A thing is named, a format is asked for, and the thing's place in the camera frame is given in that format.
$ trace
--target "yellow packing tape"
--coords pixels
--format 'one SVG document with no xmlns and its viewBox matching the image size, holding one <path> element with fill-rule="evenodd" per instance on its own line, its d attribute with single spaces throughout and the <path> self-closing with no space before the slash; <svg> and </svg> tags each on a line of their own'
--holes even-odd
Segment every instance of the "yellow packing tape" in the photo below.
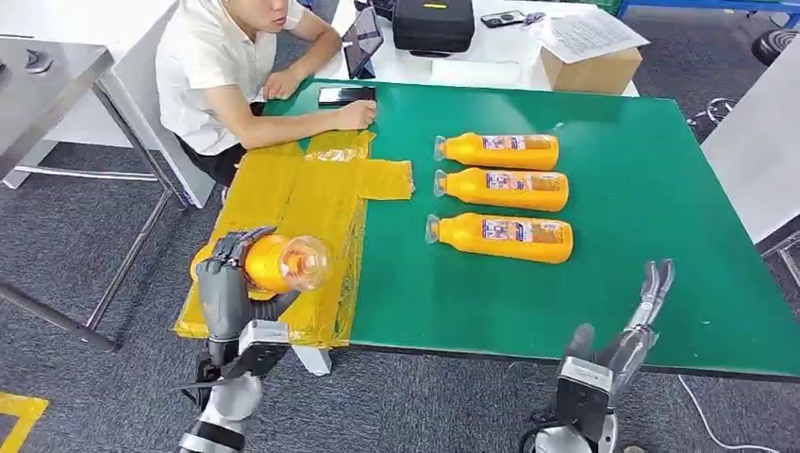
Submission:
<svg viewBox="0 0 800 453">
<path fill-rule="evenodd" d="M 16 453 L 23 446 L 27 434 L 42 416 L 47 404 L 45 399 L 0 392 L 0 414 L 17 418 L 5 441 L 0 439 L 0 453 Z"/>
<path fill-rule="evenodd" d="M 358 293 L 366 203 L 409 199 L 410 162 L 368 159 L 370 132 L 337 131 L 313 137 L 301 157 L 296 143 L 249 151 L 230 189 L 210 242 L 231 230 L 276 225 L 287 236 L 309 235 L 327 245 L 332 272 L 281 316 L 292 344 L 347 344 Z M 182 337 L 205 338 L 192 285 L 175 322 Z"/>
</svg>

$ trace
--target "green table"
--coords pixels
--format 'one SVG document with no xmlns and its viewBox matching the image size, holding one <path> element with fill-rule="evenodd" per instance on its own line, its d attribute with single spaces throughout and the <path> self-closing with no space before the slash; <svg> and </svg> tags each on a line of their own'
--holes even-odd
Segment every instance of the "green table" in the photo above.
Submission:
<svg viewBox="0 0 800 453">
<path fill-rule="evenodd" d="M 316 80 L 269 114 L 317 109 Z M 412 161 L 410 201 L 370 203 L 351 343 L 557 360 L 581 323 L 605 345 L 639 302 L 646 260 L 673 258 L 651 369 L 794 380 L 800 327 L 674 102 L 577 93 L 377 86 L 372 157 Z M 552 133 L 571 194 L 558 213 L 468 205 L 432 192 L 436 135 Z M 425 217 L 465 211 L 557 218 L 559 265 L 427 244 Z"/>
</svg>

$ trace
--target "man's hand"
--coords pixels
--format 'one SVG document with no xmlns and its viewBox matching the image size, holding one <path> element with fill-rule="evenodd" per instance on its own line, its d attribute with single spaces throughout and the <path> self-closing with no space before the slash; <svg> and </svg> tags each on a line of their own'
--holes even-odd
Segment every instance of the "man's hand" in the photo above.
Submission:
<svg viewBox="0 0 800 453">
<path fill-rule="evenodd" d="M 270 74 L 264 84 L 264 99 L 289 99 L 303 79 L 292 69 Z"/>
<path fill-rule="evenodd" d="M 355 101 L 334 110 L 333 128 L 336 130 L 360 130 L 369 127 L 375 120 L 375 101 Z"/>
</svg>

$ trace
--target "clear bottle cap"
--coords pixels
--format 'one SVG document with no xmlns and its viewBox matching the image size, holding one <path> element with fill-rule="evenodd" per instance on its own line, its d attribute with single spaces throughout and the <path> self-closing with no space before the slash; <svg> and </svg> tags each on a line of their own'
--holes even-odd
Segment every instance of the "clear bottle cap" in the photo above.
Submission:
<svg viewBox="0 0 800 453">
<path fill-rule="evenodd" d="M 437 197 L 443 196 L 447 189 L 447 174 L 442 170 L 437 170 L 433 174 L 433 194 Z"/>
<path fill-rule="evenodd" d="M 439 217 L 428 214 L 425 222 L 425 242 L 437 243 L 439 241 Z"/>
<path fill-rule="evenodd" d="M 436 136 L 436 140 L 433 142 L 433 160 L 444 159 L 444 142 L 446 141 L 447 139 L 443 136 Z"/>
<path fill-rule="evenodd" d="M 280 252 L 278 268 L 290 288 L 297 291 L 313 290 L 327 275 L 327 247 L 310 236 L 291 238 Z"/>
</svg>

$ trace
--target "man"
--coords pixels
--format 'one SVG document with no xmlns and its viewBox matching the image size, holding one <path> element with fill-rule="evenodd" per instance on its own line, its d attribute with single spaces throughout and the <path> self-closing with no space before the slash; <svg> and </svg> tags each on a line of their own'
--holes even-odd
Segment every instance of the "man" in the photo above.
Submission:
<svg viewBox="0 0 800 453">
<path fill-rule="evenodd" d="M 273 72 L 280 30 L 311 46 Z M 375 103 L 366 101 L 307 115 L 259 116 L 259 101 L 289 98 L 341 48 L 336 30 L 297 0 L 180 0 L 156 56 L 161 122 L 200 170 L 230 186 L 247 149 L 372 123 Z"/>
</svg>

